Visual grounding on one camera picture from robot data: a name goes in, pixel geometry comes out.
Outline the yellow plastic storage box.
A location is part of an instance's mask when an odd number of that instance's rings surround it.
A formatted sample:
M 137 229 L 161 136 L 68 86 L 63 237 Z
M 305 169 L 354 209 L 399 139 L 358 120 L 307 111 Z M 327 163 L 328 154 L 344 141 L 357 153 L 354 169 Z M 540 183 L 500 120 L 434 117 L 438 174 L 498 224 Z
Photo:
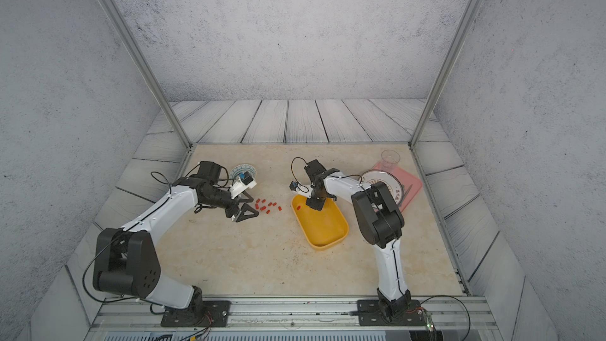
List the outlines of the yellow plastic storage box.
M 349 234 L 349 224 L 336 203 L 327 199 L 322 211 L 306 206 L 306 197 L 296 195 L 291 207 L 309 245 L 323 251 L 341 243 Z

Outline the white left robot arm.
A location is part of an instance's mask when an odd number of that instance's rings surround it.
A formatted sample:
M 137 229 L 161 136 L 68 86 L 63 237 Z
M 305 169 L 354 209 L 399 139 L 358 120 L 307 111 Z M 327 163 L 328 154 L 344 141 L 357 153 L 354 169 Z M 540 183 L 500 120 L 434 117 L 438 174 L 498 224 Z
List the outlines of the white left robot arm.
M 189 176 L 169 184 L 167 193 L 140 216 L 120 228 L 102 231 L 89 265 L 93 288 L 169 309 L 194 306 L 199 289 L 163 273 L 156 246 L 188 212 L 222 209 L 236 223 L 258 216 L 247 192 L 257 184 L 254 176 L 245 172 L 222 178 L 223 170 L 219 164 L 199 162 Z

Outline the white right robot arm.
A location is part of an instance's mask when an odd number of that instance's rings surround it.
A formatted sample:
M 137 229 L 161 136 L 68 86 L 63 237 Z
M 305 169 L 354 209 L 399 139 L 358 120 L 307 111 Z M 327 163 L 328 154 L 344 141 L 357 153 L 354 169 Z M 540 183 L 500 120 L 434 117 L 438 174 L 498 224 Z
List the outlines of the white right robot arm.
M 320 211 L 328 199 L 352 204 L 361 235 L 374 248 L 379 273 L 378 304 L 383 316 L 391 320 L 411 309 L 411 293 L 400 256 L 405 221 L 387 185 L 363 183 L 335 168 L 325 168 L 316 159 L 306 164 L 305 172 L 310 184 L 301 193 L 309 208 Z

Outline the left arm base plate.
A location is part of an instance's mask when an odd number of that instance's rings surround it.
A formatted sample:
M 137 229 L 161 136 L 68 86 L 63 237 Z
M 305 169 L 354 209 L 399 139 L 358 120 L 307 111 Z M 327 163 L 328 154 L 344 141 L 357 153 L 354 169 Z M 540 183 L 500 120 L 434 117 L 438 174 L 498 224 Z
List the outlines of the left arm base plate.
M 187 309 L 165 310 L 160 322 L 162 328 L 225 328 L 230 312 L 230 301 L 194 302 Z

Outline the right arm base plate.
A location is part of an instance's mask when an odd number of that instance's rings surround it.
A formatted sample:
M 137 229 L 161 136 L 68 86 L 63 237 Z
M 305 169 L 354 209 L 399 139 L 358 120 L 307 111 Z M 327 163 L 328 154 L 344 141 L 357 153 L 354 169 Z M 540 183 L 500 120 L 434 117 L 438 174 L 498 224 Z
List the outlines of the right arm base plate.
M 357 309 L 350 313 L 362 327 L 402 326 L 424 327 L 427 325 L 418 300 L 386 302 L 379 299 L 358 300 Z

